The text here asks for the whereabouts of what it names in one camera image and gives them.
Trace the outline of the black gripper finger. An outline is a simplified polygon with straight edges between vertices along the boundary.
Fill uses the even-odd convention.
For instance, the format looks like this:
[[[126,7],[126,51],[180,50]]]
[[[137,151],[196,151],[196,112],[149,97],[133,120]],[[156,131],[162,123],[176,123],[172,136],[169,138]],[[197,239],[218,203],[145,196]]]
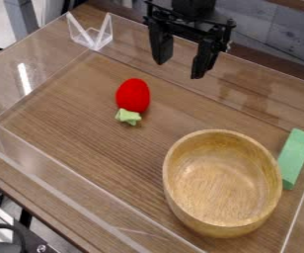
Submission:
[[[213,68],[221,44],[213,38],[205,38],[198,44],[197,55],[193,58],[192,79],[200,79]]]
[[[173,35],[160,23],[150,23],[152,57],[158,65],[165,64],[173,57]]]

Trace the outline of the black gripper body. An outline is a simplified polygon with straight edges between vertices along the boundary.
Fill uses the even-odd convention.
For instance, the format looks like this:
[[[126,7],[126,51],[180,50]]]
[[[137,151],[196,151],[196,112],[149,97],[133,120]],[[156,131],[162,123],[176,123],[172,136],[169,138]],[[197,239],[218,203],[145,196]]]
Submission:
[[[193,42],[209,37],[218,43],[218,51],[226,52],[237,22],[220,13],[216,4],[217,0],[170,0],[170,6],[165,7],[146,0],[145,24],[152,44],[164,44],[173,36]]]

